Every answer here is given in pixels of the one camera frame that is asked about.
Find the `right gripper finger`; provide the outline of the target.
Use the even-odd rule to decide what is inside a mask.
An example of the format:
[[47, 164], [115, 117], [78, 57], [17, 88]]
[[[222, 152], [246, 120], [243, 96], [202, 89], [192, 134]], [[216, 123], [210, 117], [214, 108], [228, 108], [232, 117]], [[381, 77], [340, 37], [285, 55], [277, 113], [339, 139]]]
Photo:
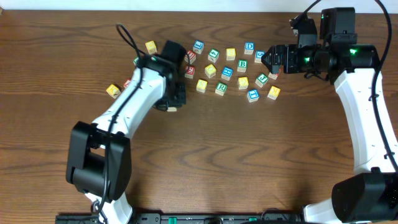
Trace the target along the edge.
[[272, 51], [268, 50], [262, 57], [261, 62], [272, 62]]
[[280, 73], [280, 65], [276, 64], [274, 65], [273, 63], [267, 63], [264, 62], [264, 65], [267, 67], [270, 73], [272, 74], [279, 74]]

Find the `red E block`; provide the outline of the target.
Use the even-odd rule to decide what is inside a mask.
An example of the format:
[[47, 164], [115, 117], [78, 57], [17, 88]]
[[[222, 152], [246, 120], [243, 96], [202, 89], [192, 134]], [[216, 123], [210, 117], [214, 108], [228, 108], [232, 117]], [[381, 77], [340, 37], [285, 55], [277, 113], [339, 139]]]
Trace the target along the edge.
[[185, 67], [185, 74], [184, 74], [184, 77], [185, 77], [185, 78], [189, 78], [189, 79], [193, 79], [194, 74], [195, 74], [195, 67], [194, 67], [194, 66], [191, 66], [191, 65], [187, 65], [187, 66]]

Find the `red U block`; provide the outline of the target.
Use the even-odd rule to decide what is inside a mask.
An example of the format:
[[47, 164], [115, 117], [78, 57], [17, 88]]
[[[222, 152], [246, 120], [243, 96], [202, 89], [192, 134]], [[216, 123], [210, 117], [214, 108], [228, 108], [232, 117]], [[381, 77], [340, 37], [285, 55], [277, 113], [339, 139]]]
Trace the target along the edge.
[[189, 64], [192, 64], [196, 60], [196, 53], [192, 50], [189, 50], [185, 56], [185, 61]]

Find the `green R block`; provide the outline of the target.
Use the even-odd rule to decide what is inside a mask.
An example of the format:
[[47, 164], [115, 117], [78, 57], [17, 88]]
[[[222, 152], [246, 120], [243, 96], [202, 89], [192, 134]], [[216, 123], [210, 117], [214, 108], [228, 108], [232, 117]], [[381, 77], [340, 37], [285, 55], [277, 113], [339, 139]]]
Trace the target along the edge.
[[225, 83], [218, 82], [216, 88], [215, 88], [215, 93], [217, 95], [223, 96], [226, 93], [228, 86]]

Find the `green N block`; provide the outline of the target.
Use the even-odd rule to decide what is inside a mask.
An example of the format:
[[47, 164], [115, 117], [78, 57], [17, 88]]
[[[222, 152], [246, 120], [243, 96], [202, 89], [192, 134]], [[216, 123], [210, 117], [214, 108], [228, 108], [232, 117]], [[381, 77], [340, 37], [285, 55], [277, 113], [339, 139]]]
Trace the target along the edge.
[[177, 108], [176, 107], [168, 107], [167, 112], [176, 112]]

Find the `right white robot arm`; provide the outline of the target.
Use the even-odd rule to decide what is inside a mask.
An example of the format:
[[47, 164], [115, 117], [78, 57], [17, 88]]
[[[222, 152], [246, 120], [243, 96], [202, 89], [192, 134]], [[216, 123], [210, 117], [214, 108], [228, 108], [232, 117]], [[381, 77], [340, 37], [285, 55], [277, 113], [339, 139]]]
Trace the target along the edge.
[[309, 223], [397, 220], [397, 138], [386, 108], [372, 45], [273, 45], [261, 58], [270, 72], [328, 74], [340, 97], [354, 151], [354, 176], [331, 198], [303, 208]]

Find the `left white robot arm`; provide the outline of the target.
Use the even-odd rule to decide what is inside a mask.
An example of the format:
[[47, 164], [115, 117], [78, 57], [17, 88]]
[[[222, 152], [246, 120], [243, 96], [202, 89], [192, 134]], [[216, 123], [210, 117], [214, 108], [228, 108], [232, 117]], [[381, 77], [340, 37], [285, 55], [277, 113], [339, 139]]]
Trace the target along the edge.
[[91, 124], [77, 122], [70, 136], [66, 180], [92, 202], [100, 223], [128, 223], [133, 209], [125, 190], [131, 178], [131, 139], [152, 107], [176, 108], [185, 102], [178, 82], [186, 53], [145, 55], [129, 86]]

